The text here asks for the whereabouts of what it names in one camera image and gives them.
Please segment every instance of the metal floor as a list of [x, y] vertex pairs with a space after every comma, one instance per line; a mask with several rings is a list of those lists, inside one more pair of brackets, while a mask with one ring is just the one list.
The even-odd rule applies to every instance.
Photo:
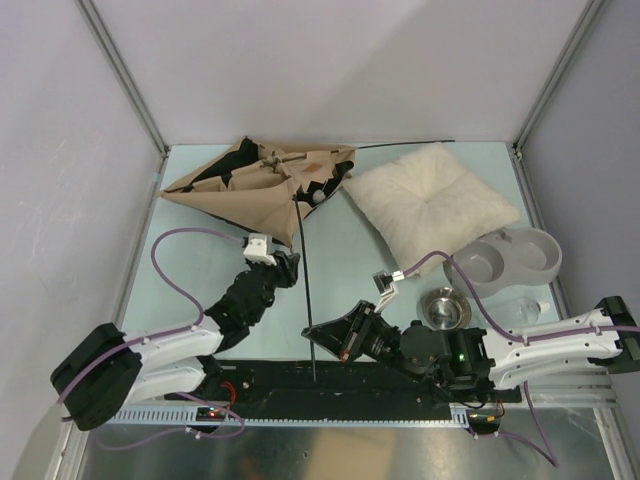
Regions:
[[[591, 409], [545, 409], [542, 422], [561, 468], [504, 438], [474, 441], [461, 429], [249, 428], [226, 440], [177, 433], [144, 447], [108, 452], [87, 445], [79, 478], [224, 480], [607, 480], [613, 474]], [[109, 445], [132, 443], [167, 427], [107, 425]], [[510, 410], [504, 429], [542, 445], [531, 415]]]

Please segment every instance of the light blue table surface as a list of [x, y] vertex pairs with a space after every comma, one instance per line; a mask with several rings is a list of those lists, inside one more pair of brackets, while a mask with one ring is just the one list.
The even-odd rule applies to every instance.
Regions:
[[[529, 225], [504, 143], [464, 142], [450, 143], [447, 147], [464, 165], [518, 207], [521, 220], [514, 226]], [[162, 186], [169, 185], [227, 148], [227, 145], [174, 146], [167, 160]], [[420, 146], [413, 145], [358, 151], [352, 173], [358, 175], [418, 148]], [[195, 319], [195, 307], [160, 279], [149, 256], [151, 245], [158, 235], [172, 228], [194, 226], [213, 228], [238, 237], [247, 235], [240, 228], [205, 213], [158, 199], [124, 317], [123, 328], [126, 331], [155, 330]], [[380, 270], [391, 272], [398, 267], [382, 237], [347, 193], [344, 190], [337, 192], [310, 215], [303, 226], [314, 324], [344, 315], [361, 299], [377, 303], [379, 294], [371, 276]], [[296, 235], [294, 249], [301, 251], [299, 234]], [[247, 268], [238, 246], [201, 233], [178, 234], [167, 238], [158, 249], [158, 261], [169, 278], [193, 294], [205, 308], [215, 303], [235, 276]], [[431, 289], [447, 285], [442, 268], [425, 277], [412, 277], [400, 282], [400, 295], [384, 311], [384, 318], [392, 325], [406, 328], [411, 320], [417, 318], [419, 298]], [[547, 285], [509, 287], [487, 298], [484, 303], [491, 313], [492, 306], [521, 296], [552, 305], [551, 309], [540, 315], [539, 323], [558, 320]], [[480, 325], [477, 307], [473, 301], [471, 303], [474, 311], [472, 325]], [[278, 290], [274, 306], [252, 329], [251, 335], [217, 357], [309, 359], [309, 342], [300, 336], [306, 326], [304, 278], [300, 262], [297, 285], [288, 290]], [[320, 360], [333, 358], [320, 348], [316, 348], [316, 355]]]

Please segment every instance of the black cable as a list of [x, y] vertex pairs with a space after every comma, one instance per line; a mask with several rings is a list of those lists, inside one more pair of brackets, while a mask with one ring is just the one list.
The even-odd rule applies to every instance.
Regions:
[[394, 143], [377, 143], [375, 145], [363, 145], [358, 147], [358, 150], [364, 150], [366, 148], [378, 148], [378, 147], [396, 147], [400, 145], [426, 145], [428, 143], [451, 143], [455, 140], [421, 140], [418, 142], [394, 142]]
[[[298, 198], [294, 195], [293, 201], [296, 204], [296, 214], [298, 215], [298, 227], [300, 228], [300, 243], [302, 244], [302, 266], [304, 267], [304, 288], [307, 295], [307, 320], [309, 321], [309, 328], [313, 326], [313, 319], [311, 317], [311, 293], [309, 292], [309, 267], [307, 266], [307, 245], [304, 241], [304, 229], [302, 228], [302, 215], [300, 215], [300, 206], [298, 205]], [[316, 350], [313, 342], [309, 340], [311, 346], [311, 368], [313, 370], [313, 381], [317, 381], [316, 378]]]
[[439, 387], [436, 384], [433, 384], [432, 387], [438, 389], [440, 393], [442, 393], [445, 397], [447, 397], [449, 401], [459, 403], [460, 405], [464, 405], [465, 407], [470, 408], [472, 410], [480, 410], [481, 408], [484, 408], [484, 406], [486, 405], [485, 402], [482, 402], [480, 405], [477, 405], [477, 406], [469, 405], [468, 403], [461, 402], [456, 397], [454, 397], [449, 392], [447, 392], [444, 388]]

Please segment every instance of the metal frame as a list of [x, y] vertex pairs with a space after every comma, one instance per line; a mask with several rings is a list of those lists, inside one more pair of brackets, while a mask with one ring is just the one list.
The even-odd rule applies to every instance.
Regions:
[[542, 91], [529, 111], [524, 125], [516, 136], [514, 146], [517, 151], [520, 151], [527, 142], [531, 132], [549, 104], [549, 100], [551, 100], [553, 94], [557, 91], [562, 79], [575, 61], [577, 53], [584, 46], [597, 20], [609, 3], [611, 3], [611, 0], [589, 0], [585, 6], [578, 19], [578, 23], [576, 23], [576, 26], [569, 35], [567, 43], [560, 52], [560, 56], [556, 60]]
[[125, 65], [122, 55], [120, 55], [120, 52], [118, 51], [104, 20], [102, 20], [98, 9], [93, 3], [93, 0], [75, 0], [75, 2], [80, 9], [80, 13], [82, 13], [82, 16], [87, 22], [89, 30], [91, 30], [91, 33], [93, 33], [98, 45], [107, 57], [107, 61], [109, 62], [109, 65], [111, 65], [113, 73], [118, 79], [125, 95], [131, 102], [131, 106], [142, 122], [142, 126], [149, 135], [151, 142], [156, 147], [160, 155], [165, 158], [169, 148], [162, 138], [162, 134], [153, 120], [153, 117], [149, 112], [149, 108], [142, 98], [142, 94], [140, 93], [140, 90], [138, 90], [136, 83], [133, 81], [133, 77], [129, 73], [129, 69]]
[[[87, 22], [89, 29], [95, 36], [98, 45], [105, 54], [108, 63], [113, 69], [114, 74], [116, 75], [125, 95], [129, 99], [136, 115], [142, 122], [151, 142], [162, 158], [166, 159], [170, 151], [170, 147], [165, 143], [142, 94], [136, 86], [128, 68], [125, 65], [122, 55], [116, 47], [104, 20], [98, 12], [94, 1], [74, 1]], [[521, 149], [530, 137], [536, 124], [541, 119], [546, 107], [561, 84], [562, 79], [565, 77], [571, 65], [575, 61], [576, 54], [585, 44], [585, 41], [592, 32], [598, 18], [601, 16], [610, 1], [611, 0], [588, 1], [576, 26], [571, 32], [567, 43], [560, 53], [558, 60], [554, 64], [542, 91], [538, 95], [538, 98], [529, 111], [522, 128], [513, 142], [514, 148], [510, 154], [514, 172], [527, 207], [527, 213], [531, 224], [536, 228], [544, 229], [544, 221], [540, 214], [538, 203], [531, 187], [531, 182], [525, 165], [522, 162]], [[162, 162], [159, 166], [156, 180], [151, 187], [151, 192], [147, 202], [147, 210], [138, 231], [138, 240], [130, 260], [130, 267], [121, 291], [120, 302], [116, 312], [114, 313], [114, 323], [116, 323], [116, 325], [121, 324], [124, 316], [127, 300], [135, 277], [135, 271], [142, 254], [144, 240], [151, 220], [153, 207], [155, 205], [154, 192], [161, 182], [165, 165], [166, 162]], [[555, 280], [551, 284], [551, 289], [559, 314], [561, 317], [568, 318], [569, 308], [560, 281]], [[615, 399], [615, 393], [611, 389], [610, 381], [606, 376], [606, 373], [603, 374], [602, 369], [596, 368], [576, 371], [571, 374], [571, 378], [555, 377], [556, 376], [550, 376], [549, 379], [545, 379], [545, 381], [533, 383], [532, 396], [536, 406], [557, 407], [560, 404], [563, 407], [594, 407], [596, 420], [600, 428], [615, 478], [626, 479], [639, 477], [640, 475], [637, 475], [640, 472], [638, 469], [637, 457], [633, 448], [628, 448], [628, 446], [632, 444], [628, 440], [624, 423], [620, 418], [619, 409], [609, 408], [617, 406], [617, 400]], [[584, 389], [581, 391], [581, 389], [578, 388], [579, 386], [583, 386], [584, 382], [587, 382], [590, 386], [589, 389], [586, 389], [589, 390], [588, 395], [585, 394]], [[567, 392], [567, 389], [563, 387], [562, 391], [555, 391], [557, 390], [555, 387], [558, 385], [566, 386], [568, 384], [573, 384], [575, 389], [569, 389]], [[69, 424], [68, 427], [64, 428], [47, 472], [47, 478], [64, 480], [75, 479], [80, 470], [87, 440], [87, 432], [80, 432], [73, 424]]]

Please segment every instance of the white wall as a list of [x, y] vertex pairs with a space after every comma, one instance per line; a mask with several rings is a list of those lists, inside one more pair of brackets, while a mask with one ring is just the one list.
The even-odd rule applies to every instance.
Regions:
[[[611, 2], [524, 149], [572, 313], [621, 295], [640, 323], [640, 2]], [[640, 451], [640, 373], [612, 377]]]
[[513, 140], [586, 0], [97, 0], [165, 139]]
[[2, 3], [4, 479], [56, 400], [51, 371], [112, 319], [158, 157], [71, 0]]

